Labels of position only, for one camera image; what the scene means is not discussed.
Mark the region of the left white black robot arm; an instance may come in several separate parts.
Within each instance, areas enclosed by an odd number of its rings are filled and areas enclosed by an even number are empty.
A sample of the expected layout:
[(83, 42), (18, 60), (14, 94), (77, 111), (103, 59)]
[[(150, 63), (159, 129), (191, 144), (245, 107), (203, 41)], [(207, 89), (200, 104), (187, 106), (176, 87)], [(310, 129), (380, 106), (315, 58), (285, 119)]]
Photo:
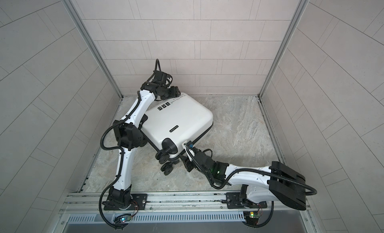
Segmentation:
[(135, 211), (139, 210), (131, 196), (131, 173), (136, 154), (136, 148), (143, 147), (148, 142), (140, 131), (142, 118), (148, 107), (155, 101), (162, 101), (180, 96), (178, 87), (171, 86), (173, 78), (161, 70), (159, 59), (155, 62), (155, 69), (149, 79), (143, 83), (137, 92), (135, 104), (121, 120), (116, 120), (102, 135), (100, 146), (103, 150), (119, 150), (120, 159), (115, 180), (101, 193), (98, 207), (103, 221), (113, 229), (124, 229), (128, 222), (122, 219), (130, 214), (118, 216), (114, 222), (107, 220), (103, 213), (103, 206), (113, 209), (128, 209), (131, 205)]

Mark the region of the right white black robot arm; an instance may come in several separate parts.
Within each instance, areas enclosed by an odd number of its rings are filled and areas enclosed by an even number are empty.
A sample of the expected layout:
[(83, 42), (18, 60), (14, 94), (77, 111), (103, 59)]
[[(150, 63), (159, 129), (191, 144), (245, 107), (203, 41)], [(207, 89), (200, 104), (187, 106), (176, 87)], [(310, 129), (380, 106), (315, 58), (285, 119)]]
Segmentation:
[(244, 225), (248, 227), (261, 228), (267, 225), (272, 219), (276, 201), (291, 209), (304, 211), (306, 197), (318, 193), (306, 184), (303, 175), (279, 161), (273, 161), (271, 166), (247, 168), (214, 161), (191, 141), (184, 142), (183, 148), (187, 154), (184, 159), (187, 171), (197, 169), (212, 188), (242, 187), (238, 204), (251, 209), (245, 215)]

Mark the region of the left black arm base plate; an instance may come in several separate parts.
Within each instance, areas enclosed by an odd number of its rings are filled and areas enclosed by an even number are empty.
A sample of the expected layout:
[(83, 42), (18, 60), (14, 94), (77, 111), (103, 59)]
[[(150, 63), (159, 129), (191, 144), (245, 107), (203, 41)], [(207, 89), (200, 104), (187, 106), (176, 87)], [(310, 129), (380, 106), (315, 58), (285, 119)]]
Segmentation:
[(102, 201), (102, 205), (106, 211), (144, 210), (147, 198), (147, 194), (131, 194), (124, 196), (122, 200), (108, 196), (106, 201)]

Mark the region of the black suitcase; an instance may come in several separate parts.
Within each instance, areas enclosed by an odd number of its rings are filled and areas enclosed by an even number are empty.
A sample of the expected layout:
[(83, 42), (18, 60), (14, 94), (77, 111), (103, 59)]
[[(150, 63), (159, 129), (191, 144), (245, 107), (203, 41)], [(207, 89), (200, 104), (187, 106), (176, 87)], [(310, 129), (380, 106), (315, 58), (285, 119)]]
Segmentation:
[(156, 150), (155, 158), (168, 175), (186, 152), (183, 142), (197, 143), (213, 126), (213, 113), (195, 99), (182, 93), (147, 110), (141, 132)]

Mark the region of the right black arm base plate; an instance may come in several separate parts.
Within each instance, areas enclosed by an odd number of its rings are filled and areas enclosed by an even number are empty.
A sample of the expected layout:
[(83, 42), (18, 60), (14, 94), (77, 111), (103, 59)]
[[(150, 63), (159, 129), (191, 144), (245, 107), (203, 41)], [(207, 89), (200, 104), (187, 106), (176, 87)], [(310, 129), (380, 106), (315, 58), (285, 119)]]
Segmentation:
[(228, 209), (266, 209), (267, 202), (253, 203), (246, 198), (245, 194), (240, 192), (226, 193), (226, 198), (221, 200), (222, 204), (226, 204)]

